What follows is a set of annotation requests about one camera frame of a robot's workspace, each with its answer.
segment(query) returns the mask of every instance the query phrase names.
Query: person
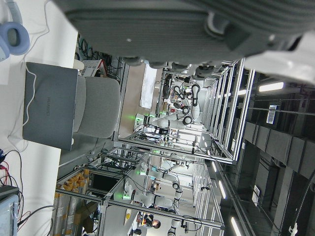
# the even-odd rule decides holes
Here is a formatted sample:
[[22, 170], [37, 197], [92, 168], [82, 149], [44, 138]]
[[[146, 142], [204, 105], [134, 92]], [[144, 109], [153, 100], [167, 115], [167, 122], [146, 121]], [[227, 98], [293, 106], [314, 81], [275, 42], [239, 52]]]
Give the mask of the person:
[[144, 227], [146, 227], [147, 229], [152, 228], [152, 227], [155, 229], [158, 229], [161, 226], [161, 222], [159, 220], [154, 220], [153, 215], [151, 214], [145, 215], [144, 220], [145, 220]]
[[159, 220], [156, 220], [153, 218], [154, 216], [152, 214], [145, 214], [142, 218], [139, 214], [137, 216], [137, 223], [141, 223], [142, 219], [144, 220], [144, 225], [141, 225], [141, 227], [149, 229], [149, 228], [155, 228], [158, 229], [161, 226], [161, 222]]

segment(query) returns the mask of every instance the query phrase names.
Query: gray laptop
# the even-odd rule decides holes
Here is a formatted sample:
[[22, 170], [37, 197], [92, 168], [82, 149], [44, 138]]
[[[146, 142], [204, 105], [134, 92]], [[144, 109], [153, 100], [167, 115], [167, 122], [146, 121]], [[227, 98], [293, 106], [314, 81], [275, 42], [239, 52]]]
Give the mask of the gray laptop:
[[[23, 138], [71, 150], [78, 71], [33, 62], [27, 62], [27, 67], [37, 79]], [[34, 75], [26, 71], [23, 123], [27, 119], [26, 106], [33, 95], [33, 82]]]

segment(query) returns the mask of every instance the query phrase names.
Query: floor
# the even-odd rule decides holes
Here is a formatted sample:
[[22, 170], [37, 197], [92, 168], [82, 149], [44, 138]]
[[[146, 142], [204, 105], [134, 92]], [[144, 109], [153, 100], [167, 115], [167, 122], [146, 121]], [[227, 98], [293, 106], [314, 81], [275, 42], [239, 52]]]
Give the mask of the floor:
[[[129, 68], [128, 81], [126, 87], [125, 100], [123, 105], [122, 118], [120, 122], [119, 135], [125, 138], [133, 133], [134, 119], [137, 113], [147, 115], [150, 112], [155, 113], [156, 103], [159, 92], [159, 83], [156, 83], [154, 89], [151, 109], [140, 107], [141, 89], [144, 77], [145, 64], [140, 66], [131, 66]], [[157, 70], [156, 82], [160, 81], [162, 70]]]

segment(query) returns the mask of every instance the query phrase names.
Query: white desk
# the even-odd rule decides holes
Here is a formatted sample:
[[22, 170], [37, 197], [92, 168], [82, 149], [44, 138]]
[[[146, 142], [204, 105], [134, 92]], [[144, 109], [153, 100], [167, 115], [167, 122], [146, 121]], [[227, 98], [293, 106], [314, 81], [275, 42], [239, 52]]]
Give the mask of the white desk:
[[[43, 0], [16, 0], [21, 10], [23, 25], [28, 30], [33, 45], [36, 38], [46, 28]], [[66, 18], [49, 2], [46, 6], [50, 32], [38, 39], [34, 48], [26, 56], [26, 61], [46, 63], [72, 68], [77, 31]], [[0, 23], [5, 22], [1, 16]], [[0, 85], [0, 148], [5, 152], [14, 149], [8, 140], [13, 129], [15, 136], [22, 137], [22, 114], [24, 102], [25, 65], [23, 56], [11, 56], [8, 85]], [[22, 179], [24, 184], [24, 212], [34, 211], [52, 205], [57, 180], [60, 149], [29, 142], [22, 155]], [[10, 153], [6, 161], [10, 174], [20, 184], [20, 160], [16, 153]], [[50, 228], [52, 209], [44, 209], [34, 214], [18, 232], [19, 236], [45, 236]]]

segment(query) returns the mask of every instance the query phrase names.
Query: gray fabric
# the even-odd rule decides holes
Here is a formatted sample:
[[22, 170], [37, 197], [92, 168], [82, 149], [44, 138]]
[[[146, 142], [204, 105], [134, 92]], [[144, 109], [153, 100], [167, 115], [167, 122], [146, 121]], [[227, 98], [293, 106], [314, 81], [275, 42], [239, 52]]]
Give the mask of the gray fabric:
[[110, 78], [86, 77], [86, 104], [79, 133], [98, 138], [112, 135], [120, 106], [119, 83]]
[[78, 76], [77, 90], [75, 95], [75, 109], [73, 132], [78, 132], [85, 109], [85, 101], [87, 98], [87, 88], [84, 76]]

